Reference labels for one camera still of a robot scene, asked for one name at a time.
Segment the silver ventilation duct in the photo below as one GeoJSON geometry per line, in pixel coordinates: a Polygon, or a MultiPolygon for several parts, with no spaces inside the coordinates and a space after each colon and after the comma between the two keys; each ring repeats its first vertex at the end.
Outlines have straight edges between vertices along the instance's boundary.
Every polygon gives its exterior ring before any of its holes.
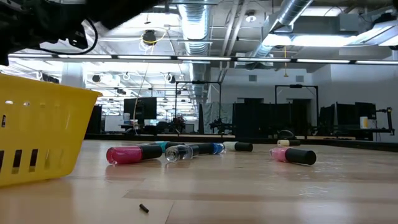
{"type": "MultiPolygon", "coordinates": [[[[178,10],[182,18],[182,33],[184,39],[206,40],[208,38],[210,25],[210,6],[201,4],[179,4],[178,10]]],[[[201,42],[186,42],[185,48],[189,55],[208,55],[209,45],[201,42]]],[[[206,80],[205,74],[207,70],[207,64],[191,63],[191,80],[206,80]]],[[[193,85],[192,88],[195,98],[203,98],[202,86],[193,85]]]]}
{"type": "MultiPolygon", "coordinates": [[[[280,11],[268,16],[264,22],[264,40],[251,53],[250,57],[266,57],[274,47],[265,41],[269,32],[283,26],[292,26],[312,2],[313,0],[284,0],[280,6],[280,11]]],[[[253,64],[247,65],[247,69],[253,68],[253,64]]]]}

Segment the small black object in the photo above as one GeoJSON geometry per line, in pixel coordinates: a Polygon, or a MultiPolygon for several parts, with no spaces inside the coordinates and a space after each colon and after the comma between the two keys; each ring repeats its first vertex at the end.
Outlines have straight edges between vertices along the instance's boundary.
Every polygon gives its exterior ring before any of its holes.
{"type": "Polygon", "coordinates": [[[140,208],[142,211],[146,212],[146,213],[149,212],[149,209],[148,209],[147,207],[145,207],[143,204],[139,204],[139,208],[140,208]]]}
{"type": "Polygon", "coordinates": [[[142,160],[156,159],[163,154],[162,147],[158,145],[145,145],[140,147],[142,149],[142,160]]]}
{"type": "Polygon", "coordinates": [[[289,162],[314,165],[317,161],[317,155],[313,151],[293,149],[286,150],[285,157],[289,162]]]}
{"type": "Polygon", "coordinates": [[[153,46],[156,44],[156,36],[154,30],[145,30],[145,34],[142,36],[144,44],[153,46]]]}
{"type": "Polygon", "coordinates": [[[237,142],[235,144],[235,150],[241,152],[251,152],[253,151],[253,144],[245,142],[237,142]]]}
{"type": "Polygon", "coordinates": [[[100,82],[100,81],[101,81],[101,77],[100,77],[99,75],[93,75],[93,78],[92,78],[92,80],[93,80],[93,82],[96,82],[96,83],[98,83],[98,82],[100,82]]]}

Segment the fluorescent light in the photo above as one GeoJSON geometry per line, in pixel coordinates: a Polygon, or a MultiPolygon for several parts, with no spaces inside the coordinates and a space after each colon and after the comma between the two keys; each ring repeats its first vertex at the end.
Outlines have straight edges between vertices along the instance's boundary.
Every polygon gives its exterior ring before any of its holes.
{"type": "Polygon", "coordinates": [[[240,62],[290,62],[289,58],[238,58],[240,62]]]}
{"type": "Polygon", "coordinates": [[[379,44],[379,46],[396,46],[398,45],[398,35],[379,44]]]}
{"type": "Polygon", "coordinates": [[[297,59],[302,63],[349,63],[349,60],[297,59]]]}
{"type": "Polygon", "coordinates": [[[288,46],[292,44],[292,41],[290,37],[286,35],[268,34],[267,37],[262,41],[262,44],[265,46],[288,46]]]}
{"type": "Polygon", "coordinates": [[[358,65],[398,65],[398,61],[373,61],[373,60],[358,60],[358,65]]]}
{"type": "Polygon", "coordinates": [[[190,57],[190,56],[179,56],[178,60],[214,60],[214,61],[230,61],[231,57],[190,57]]]}
{"type": "Polygon", "coordinates": [[[103,59],[111,59],[110,55],[58,55],[60,58],[103,58],[103,59]]]}
{"type": "Polygon", "coordinates": [[[338,35],[298,35],[294,37],[292,45],[303,47],[342,47],[352,41],[352,37],[338,35]]]}
{"type": "Polygon", "coordinates": [[[24,57],[33,57],[33,58],[45,58],[45,57],[52,57],[50,54],[9,54],[8,57],[14,57],[14,58],[24,58],[24,57]]]}
{"type": "Polygon", "coordinates": [[[170,60],[170,56],[151,56],[151,55],[119,55],[119,59],[137,59],[137,60],[170,60]]]}

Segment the cable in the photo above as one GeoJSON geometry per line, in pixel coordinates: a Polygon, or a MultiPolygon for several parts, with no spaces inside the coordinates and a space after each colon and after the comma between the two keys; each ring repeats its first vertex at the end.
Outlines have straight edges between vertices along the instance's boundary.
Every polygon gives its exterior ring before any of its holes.
{"type": "MultiPolygon", "coordinates": [[[[150,52],[151,55],[154,53],[154,48],[155,48],[155,46],[152,47],[152,50],[150,52]]],[[[132,120],[134,122],[134,131],[136,132],[136,135],[137,135],[137,130],[136,130],[136,108],[137,108],[137,103],[138,103],[138,99],[139,99],[139,94],[141,93],[142,86],[144,85],[144,81],[145,81],[145,78],[146,78],[147,73],[148,73],[148,68],[149,68],[149,63],[147,64],[147,68],[145,70],[144,77],[142,78],[141,85],[140,85],[139,91],[137,93],[136,104],[134,105],[134,112],[132,114],[132,120]]]]}
{"type": "Polygon", "coordinates": [[[332,6],[329,10],[326,11],[326,13],[323,16],[326,16],[328,14],[328,12],[330,12],[334,8],[338,8],[338,9],[340,9],[341,13],[344,13],[344,11],[339,6],[332,6]]]}
{"type": "Polygon", "coordinates": [[[367,20],[365,19],[365,17],[363,17],[363,15],[362,15],[362,14],[359,14],[359,16],[360,16],[360,18],[362,18],[362,19],[363,19],[363,21],[365,21],[365,22],[368,22],[368,23],[373,23],[373,21],[367,21],[367,20]]]}
{"type": "Polygon", "coordinates": [[[33,49],[34,50],[42,50],[44,52],[48,52],[48,53],[51,53],[51,54],[63,54],[63,55],[82,55],[82,54],[87,54],[88,52],[91,52],[97,46],[97,43],[98,43],[98,31],[97,31],[97,28],[94,26],[93,21],[91,21],[89,18],[87,18],[86,20],[88,21],[90,26],[93,28],[94,35],[95,35],[93,45],[89,49],[87,49],[87,50],[85,50],[83,52],[78,52],[78,53],[59,52],[59,51],[56,51],[56,50],[43,49],[41,47],[37,47],[37,48],[33,48],[33,49]]]}

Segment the computer monitor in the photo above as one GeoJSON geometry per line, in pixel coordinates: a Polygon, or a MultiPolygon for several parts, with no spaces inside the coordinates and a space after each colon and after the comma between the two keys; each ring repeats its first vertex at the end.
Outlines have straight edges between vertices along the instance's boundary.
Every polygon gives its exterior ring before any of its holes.
{"type": "Polygon", "coordinates": [[[337,103],[338,125],[350,125],[359,127],[359,118],[355,105],[337,103]]]}
{"type": "Polygon", "coordinates": [[[374,103],[355,103],[357,112],[358,112],[358,119],[360,117],[368,117],[368,119],[377,119],[376,116],[376,105],[374,103]]]}
{"type": "Polygon", "coordinates": [[[130,119],[132,119],[134,114],[134,107],[136,108],[136,119],[156,119],[157,116],[157,98],[147,97],[147,98],[137,98],[124,99],[124,112],[130,113],[130,119]]]}

